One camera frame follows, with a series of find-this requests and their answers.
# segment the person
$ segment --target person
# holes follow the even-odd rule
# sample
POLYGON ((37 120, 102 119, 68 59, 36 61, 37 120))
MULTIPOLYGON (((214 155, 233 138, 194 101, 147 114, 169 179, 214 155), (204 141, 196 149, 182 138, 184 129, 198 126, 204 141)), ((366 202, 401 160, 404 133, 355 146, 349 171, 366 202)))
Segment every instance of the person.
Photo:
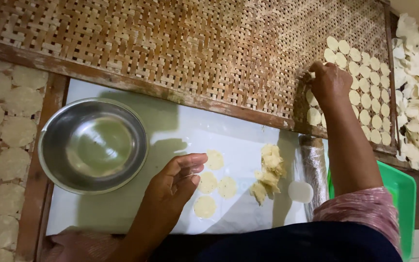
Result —
MULTIPOLYGON (((327 122, 336 197, 314 211, 313 222, 231 236, 195 261, 402 261, 397 211, 349 101, 352 77, 332 63, 315 62, 310 71, 316 75, 311 91, 327 122)), ((173 158, 150 181, 125 238, 102 258, 146 261, 176 225, 200 181, 193 173, 202 171, 207 159, 199 153, 173 158)))

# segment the white work surface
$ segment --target white work surface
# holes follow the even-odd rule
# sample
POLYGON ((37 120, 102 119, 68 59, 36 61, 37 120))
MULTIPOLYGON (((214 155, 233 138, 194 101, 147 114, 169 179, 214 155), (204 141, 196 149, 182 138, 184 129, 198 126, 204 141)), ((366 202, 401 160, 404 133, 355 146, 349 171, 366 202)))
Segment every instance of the white work surface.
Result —
POLYGON ((213 173, 218 180, 232 177, 237 182, 237 194, 225 200, 217 190, 212 192, 210 195, 218 206, 216 212, 210 219, 201 219, 193 211, 194 202, 202 195, 196 190, 172 233, 241 233, 306 222, 304 205, 292 202, 287 194, 289 182, 299 180, 302 172, 297 133, 88 82, 70 81, 67 103, 94 97, 120 101, 141 116, 150 144, 148 158, 131 182, 111 193, 85 196, 55 187, 47 235, 69 227, 126 233, 150 179, 172 157, 207 149, 223 154, 224 167, 213 173), (249 187, 256 181, 255 170, 261 170, 260 150, 267 143, 279 146, 288 178, 279 181, 282 193, 275 194, 274 199, 266 198, 263 206, 258 206, 249 194, 249 187))

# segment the stainless steel bowl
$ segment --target stainless steel bowl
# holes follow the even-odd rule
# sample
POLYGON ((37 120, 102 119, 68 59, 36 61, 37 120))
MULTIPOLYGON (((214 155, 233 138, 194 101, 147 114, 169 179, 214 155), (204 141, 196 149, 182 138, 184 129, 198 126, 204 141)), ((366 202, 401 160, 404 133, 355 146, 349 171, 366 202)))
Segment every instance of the stainless steel bowl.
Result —
POLYGON ((124 186, 145 163, 148 140, 140 117, 112 99, 87 98, 57 111, 41 130, 40 164, 60 188, 103 194, 124 186))

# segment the woven bamboo tray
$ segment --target woven bamboo tray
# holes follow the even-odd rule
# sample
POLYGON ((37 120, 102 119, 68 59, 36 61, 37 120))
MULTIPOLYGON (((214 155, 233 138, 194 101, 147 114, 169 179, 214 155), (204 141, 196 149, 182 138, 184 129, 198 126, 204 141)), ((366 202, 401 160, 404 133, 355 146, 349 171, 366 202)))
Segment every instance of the woven bamboo tray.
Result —
MULTIPOLYGON (((329 35, 392 68, 388 8, 377 0, 0 0, 0 58, 326 138, 306 122, 307 68, 324 61, 329 35)), ((394 111, 392 86, 391 100, 394 111)), ((392 140, 373 146, 395 152, 392 140)))

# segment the green plastic tray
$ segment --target green plastic tray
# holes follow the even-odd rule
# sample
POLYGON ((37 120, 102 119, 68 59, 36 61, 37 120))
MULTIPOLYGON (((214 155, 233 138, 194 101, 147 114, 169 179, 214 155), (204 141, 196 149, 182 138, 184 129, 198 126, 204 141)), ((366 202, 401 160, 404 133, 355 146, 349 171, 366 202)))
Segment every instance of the green plastic tray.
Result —
MULTIPOLYGON (((399 211, 400 243, 402 260, 410 261, 413 248, 413 232, 415 231, 415 180, 387 164, 377 161, 384 186, 392 194, 394 206, 399 211)), ((334 198, 334 186, 328 173, 329 198, 334 198)))

